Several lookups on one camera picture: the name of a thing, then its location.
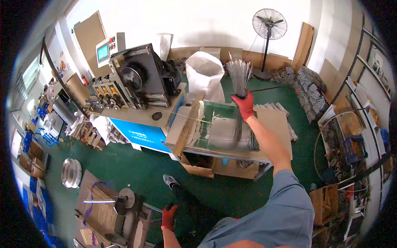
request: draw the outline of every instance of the metal wire bundle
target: metal wire bundle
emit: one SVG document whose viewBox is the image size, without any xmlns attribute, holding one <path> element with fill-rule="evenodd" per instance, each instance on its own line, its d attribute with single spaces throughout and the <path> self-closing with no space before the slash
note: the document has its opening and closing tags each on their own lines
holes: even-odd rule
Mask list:
<svg viewBox="0 0 397 248">
<path fill-rule="evenodd" d="M 247 97 L 247 91 L 245 89 L 252 73 L 251 62 L 245 63 L 243 60 L 234 60 L 227 62 L 226 67 L 233 84 L 234 94 L 241 99 L 245 99 Z M 237 146 L 237 143 L 241 140 L 243 125 L 243 118 L 238 105 L 235 109 L 235 120 L 236 126 L 233 133 L 233 140 Z"/>
</svg>

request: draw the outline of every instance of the fire extinguisher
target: fire extinguisher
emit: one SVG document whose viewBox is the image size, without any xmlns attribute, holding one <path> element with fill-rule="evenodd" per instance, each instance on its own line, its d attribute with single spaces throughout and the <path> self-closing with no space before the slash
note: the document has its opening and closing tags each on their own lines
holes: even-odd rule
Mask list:
<svg viewBox="0 0 397 248">
<path fill-rule="evenodd" d="M 81 79 L 83 80 L 84 85 L 88 86 L 88 81 L 87 81 L 87 79 L 85 78 L 84 75 L 81 75 Z"/>
</svg>

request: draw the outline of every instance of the red glove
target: red glove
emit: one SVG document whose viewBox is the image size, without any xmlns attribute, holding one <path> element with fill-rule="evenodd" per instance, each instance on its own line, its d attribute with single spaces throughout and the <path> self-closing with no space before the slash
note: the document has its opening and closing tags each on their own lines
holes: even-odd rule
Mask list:
<svg viewBox="0 0 397 248">
<path fill-rule="evenodd" d="M 248 96 L 246 99 L 242 100 L 237 96 L 231 95 L 230 97 L 233 99 L 235 103 L 239 106 L 241 116 L 244 121 L 247 121 L 248 117 L 255 115 L 254 113 L 254 97 L 251 92 L 247 90 Z"/>
<path fill-rule="evenodd" d="M 173 203 L 170 202 L 164 209 L 163 209 L 163 223 L 161 224 L 161 229 L 167 228 L 168 230 L 173 231 L 173 224 L 174 224 L 174 213 L 177 210 L 178 205 L 173 206 Z"/>
</svg>

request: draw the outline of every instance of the purple strap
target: purple strap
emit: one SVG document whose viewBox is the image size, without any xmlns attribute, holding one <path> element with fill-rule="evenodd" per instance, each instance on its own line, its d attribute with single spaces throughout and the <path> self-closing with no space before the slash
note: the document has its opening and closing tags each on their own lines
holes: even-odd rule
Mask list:
<svg viewBox="0 0 397 248">
<path fill-rule="evenodd" d="M 90 191 L 91 200 L 94 199 L 94 197 L 93 197 L 93 188 L 94 188 L 95 186 L 98 186 L 98 185 L 101 185 L 101 184 L 105 184 L 105 185 L 107 185 L 108 187 L 110 187 L 110 186 L 112 185 L 111 182 L 96 182 L 96 183 L 94 183 L 94 184 L 92 185 L 91 191 Z M 93 209 L 93 203 L 91 203 L 91 206 L 90 206 L 90 207 L 85 211 L 85 213 L 84 213 L 83 225 L 84 225 L 85 227 L 87 227 L 87 226 L 85 225 L 85 221 L 87 220 L 88 216 L 90 215 L 92 209 Z M 93 239 L 93 245 L 95 246 L 95 236 L 94 236 L 94 233 L 93 233 L 92 239 Z"/>
</svg>

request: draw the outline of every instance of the pedestal fan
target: pedestal fan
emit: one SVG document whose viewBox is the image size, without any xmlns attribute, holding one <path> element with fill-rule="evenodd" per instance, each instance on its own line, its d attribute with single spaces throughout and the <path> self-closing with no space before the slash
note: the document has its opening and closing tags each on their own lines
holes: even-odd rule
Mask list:
<svg viewBox="0 0 397 248">
<path fill-rule="evenodd" d="M 252 19 L 252 25 L 255 32 L 266 39 L 265 55 L 263 57 L 263 64 L 261 69 L 254 69 L 255 77 L 262 80 L 270 80 L 272 75 L 266 71 L 265 61 L 268 53 L 269 40 L 277 40 L 285 35 L 287 32 L 287 22 L 282 14 L 273 9 L 262 9 L 255 13 Z"/>
</svg>

